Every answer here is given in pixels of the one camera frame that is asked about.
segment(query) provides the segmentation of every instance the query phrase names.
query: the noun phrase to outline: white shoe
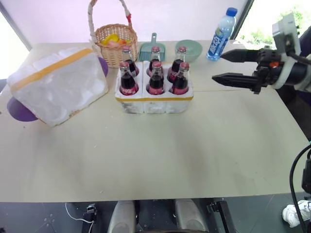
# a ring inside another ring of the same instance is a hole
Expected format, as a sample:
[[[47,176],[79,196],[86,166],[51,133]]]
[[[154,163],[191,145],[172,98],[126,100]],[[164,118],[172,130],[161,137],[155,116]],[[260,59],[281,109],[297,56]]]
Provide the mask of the white shoe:
[[[298,206],[302,215],[302,219],[304,221],[309,220],[311,217],[311,201],[300,200],[298,202]],[[300,224],[294,205],[287,205],[282,212],[282,217],[284,221],[289,223],[290,228],[296,227]]]

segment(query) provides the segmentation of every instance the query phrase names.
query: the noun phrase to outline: plastic water bottle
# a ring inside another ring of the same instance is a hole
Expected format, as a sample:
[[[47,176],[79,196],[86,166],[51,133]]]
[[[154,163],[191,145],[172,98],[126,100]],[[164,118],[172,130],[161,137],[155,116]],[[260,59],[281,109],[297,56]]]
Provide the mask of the plastic water bottle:
[[[236,22],[235,15],[237,12],[238,10],[233,7],[227,9],[226,15],[222,17],[220,23],[218,24],[206,58],[212,61],[217,61],[219,59],[226,43],[228,42],[233,32],[233,28]]]

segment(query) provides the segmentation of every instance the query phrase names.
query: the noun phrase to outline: white wall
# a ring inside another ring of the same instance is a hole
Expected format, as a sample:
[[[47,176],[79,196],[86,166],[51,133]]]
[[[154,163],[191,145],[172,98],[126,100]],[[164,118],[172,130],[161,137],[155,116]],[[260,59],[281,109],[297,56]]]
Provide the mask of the white wall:
[[[0,0],[31,45],[40,42],[86,42],[89,40],[89,0]],[[227,7],[238,9],[246,0],[125,0],[132,13],[139,41],[211,39]],[[118,0],[98,0],[94,26],[126,24]]]

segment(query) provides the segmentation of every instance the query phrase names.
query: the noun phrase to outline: beige tabletop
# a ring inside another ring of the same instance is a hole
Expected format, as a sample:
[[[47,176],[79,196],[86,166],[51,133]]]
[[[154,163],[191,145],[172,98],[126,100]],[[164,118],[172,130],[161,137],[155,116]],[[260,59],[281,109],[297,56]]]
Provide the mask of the beige tabletop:
[[[190,65],[194,98],[181,114],[128,115],[109,93],[57,127],[19,122],[0,96],[0,201],[102,201],[212,198],[290,191],[288,176],[308,141],[273,89],[226,88],[211,76],[250,75],[256,64]],[[81,44],[39,44],[25,63]],[[165,42],[173,60],[175,42]],[[242,48],[230,44],[226,50]],[[304,161],[294,183],[301,191]]]

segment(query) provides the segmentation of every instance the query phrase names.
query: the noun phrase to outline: purple balloon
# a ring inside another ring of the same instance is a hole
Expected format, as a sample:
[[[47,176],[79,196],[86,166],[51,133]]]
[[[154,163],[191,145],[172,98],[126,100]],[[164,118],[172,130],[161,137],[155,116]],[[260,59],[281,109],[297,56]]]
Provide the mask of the purple balloon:
[[[21,102],[12,97],[8,104],[6,105],[10,115],[19,121],[34,121],[38,120],[38,118]]]
[[[104,58],[102,58],[102,57],[98,57],[98,60],[99,60],[99,62],[102,65],[102,69],[103,69],[103,72],[104,72],[105,76],[107,76],[107,74],[108,74],[108,64],[107,64],[106,60]]]

